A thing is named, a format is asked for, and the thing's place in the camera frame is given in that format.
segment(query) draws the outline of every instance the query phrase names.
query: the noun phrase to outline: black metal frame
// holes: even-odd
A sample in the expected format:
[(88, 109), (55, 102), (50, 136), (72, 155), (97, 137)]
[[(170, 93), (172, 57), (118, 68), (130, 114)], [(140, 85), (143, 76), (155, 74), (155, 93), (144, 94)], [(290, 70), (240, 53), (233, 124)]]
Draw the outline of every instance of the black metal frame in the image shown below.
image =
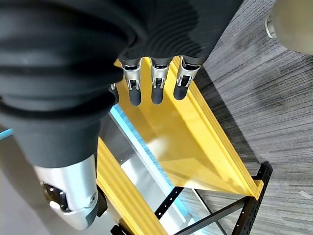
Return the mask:
[(99, 186), (97, 186), (98, 189), (98, 211), (97, 211), (97, 216), (101, 217), (103, 213), (108, 209), (108, 204), (106, 197), (104, 196), (103, 191)]
[[(197, 221), (196, 223), (180, 230), (179, 232), (175, 233), (174, 235), (189, 235), (194, 233), (195, 231), (204, 228), (205, 226), (216, 223), (222, 233), (226, 235), (225, 230), (222, 228), (220, 223), (218, 222), (219, 219), (237, 211), (240, 208), (241, 210), (240, 216), (237, 220), (237, 223), (234, 227), (232, 235), (249, 235), (255, 221), (255, 217), (259, 211), (261, 202), (263, 200), (266, 188), (268, 186), (269, 179), (273, 172), (273, 168), (269, 164), (269, 162), (263, 162), (261, 167), (255, 177), (252, 177), (254, 180), (262, 180), (264, 183), (263, 189), (261, 191), (259, 200), (256, 200), (254, 197), (246, 196), (244, 198), (239, 199), (238, 201), (228, 205), (220, 209), (217, 212), (212, 213), (211, 209), (208, 205), (204, 202), (203, 198), (196, 190), (196, 193), (199, 199), (204, 203), (208, 211), (211, 213), (209, 216)], [(165, 200), (161, 203), (158, 209), (155, 212), (155, 215), (158, 219), (161, 219), (174, 200), (178, 197), (178, 195), (182, 192), (184, 188), (182, 187), (174, 187), (174, 189), (170, 192), (170, 194), (165, 198)]]

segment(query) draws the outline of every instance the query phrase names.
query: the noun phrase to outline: robotic hand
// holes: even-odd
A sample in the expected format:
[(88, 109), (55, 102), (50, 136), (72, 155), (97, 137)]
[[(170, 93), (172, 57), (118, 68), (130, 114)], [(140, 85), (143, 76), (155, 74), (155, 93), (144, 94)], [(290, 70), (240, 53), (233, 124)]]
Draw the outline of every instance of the robotic hand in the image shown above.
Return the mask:
[[(242, 0), (5, 0), (0, 7), (0, 120), (14, 129), (50, 207), (83, 230), (98, 210), (100, 119), (123, 77), (141, 102), (140, 60), (151, 58), (152, 101), (181, 56), (176, 99)], [(119, 58), (123, 69), (113, 66)]]

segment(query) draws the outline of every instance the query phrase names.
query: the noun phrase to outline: silver metal joint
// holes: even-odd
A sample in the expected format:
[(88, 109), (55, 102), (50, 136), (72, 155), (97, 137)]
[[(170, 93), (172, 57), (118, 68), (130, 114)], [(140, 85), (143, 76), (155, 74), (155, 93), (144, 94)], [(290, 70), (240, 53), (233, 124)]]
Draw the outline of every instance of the silver metal joint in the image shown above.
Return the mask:
[(60, 168), (34, 166), (50, 208), (78, 230), (88, 228), (96, 217), (98, 190), (95, 156)]
[(122, 68), (124, 71), (124, 76), (127, 82), (128, 90), (132, 90), (136, 88), (136, 90), (140, 90), (140, 68), (141, 68), (141, 60), (135, 66), (123, 65)]
[(179, 87), (189, 87), (200, 67), (201, 65), (187, 63), (181, 56), (180, 66), (177, 73), (177, 85)]
[(275, 33), (273, 21), (272, 21), (270, 15), (269, 15), (269, 17), (265, 20), (265, 30), (266, 30), (266, 33), (268, 33), (268, 36), (269, 36), (270, 38), (276, 38), (276, 33)]
[(111, 89), (112, 89), (112, 90), (115, 90), (115, 88), (116, 88), (116, 84), (115, 84), (115, 83), (113, 83), (113, 84), (111, 84), (111, 85), (110, 85), (110, 87), (111, 87)]
[(157, 85), (160, 85), (160, 88), (163, 89), (167, 77), (169, 66), (161, 66), (152, 63), (151, 61), (151, 81), (152, 87), (156, 88)]

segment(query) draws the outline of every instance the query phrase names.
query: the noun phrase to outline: floor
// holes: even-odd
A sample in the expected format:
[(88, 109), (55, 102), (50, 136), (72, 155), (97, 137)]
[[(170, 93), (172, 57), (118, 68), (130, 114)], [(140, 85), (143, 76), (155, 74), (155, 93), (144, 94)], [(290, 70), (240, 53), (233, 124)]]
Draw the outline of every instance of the floor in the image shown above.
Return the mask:
[[(273, 3), (243, 3), (195, 82), (250, 173), (265, 160), (274, 168), (251, 234), (311, 235), (313, 57), (267, 37), (264, 20)], [(201, 194), (213, 211), (238, 198)], [(191, 191), (183, 197), (195, 218), (207, 215)], [(220, 221), (227, 234), (236, 216)], [(216, 225), (205, 229), (221, 234)]]

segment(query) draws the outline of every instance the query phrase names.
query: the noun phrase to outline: blue strip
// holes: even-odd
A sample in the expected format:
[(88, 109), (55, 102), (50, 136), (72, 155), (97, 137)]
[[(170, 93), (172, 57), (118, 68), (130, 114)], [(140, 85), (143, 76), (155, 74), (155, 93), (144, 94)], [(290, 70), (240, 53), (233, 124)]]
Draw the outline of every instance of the blue strip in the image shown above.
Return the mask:
[[(161, 165), (158, 163), (158, 161), (155, 159), (151, 151), (149, 150), (148, 146), (144, 142), (144, 140), (141, 138), (140, 134), (136, 131), (135, 127), (132, 125), (131, 121), (128, 119), (122, 108), (116, 104), (112, 107), (111, 109), (111, 114), (116, 120), (116, 122), (119, 124), (119, 126), (122, 128), (122, 130), (126, 133), (127, 135), (127, 129), (130, 129), (132, 134), (135, 136), (135, 138), (138, 140), (140, 145), (144, 148), (150, 159), (153, 161), (153, 163), (156, 165), (157, 169), (160, 171), (162, 176), (165, 178), (166, 182), (169, 184), (171, 188), (174, 188), (173, 183), (171, 180), (168, 178), (167, 174), (161, 167)], [(187, 209), (185, 206), (182, 204), (182, 202), (179, 199), (175, 200), (175, 205), (178, 207), (179, 211), (183, 214), (183, 216), (186, 216), (188, 214)]]
[(6, 137), (8, 137), (8, 136), (10, 136), (12, 134), (13, 134), (12, 129), (8, 129), (8, 130), (5, 130), (5, 131), (2, 131), (0, 133), (0, 140), (4, 139), (4, 138), (6, 138)]

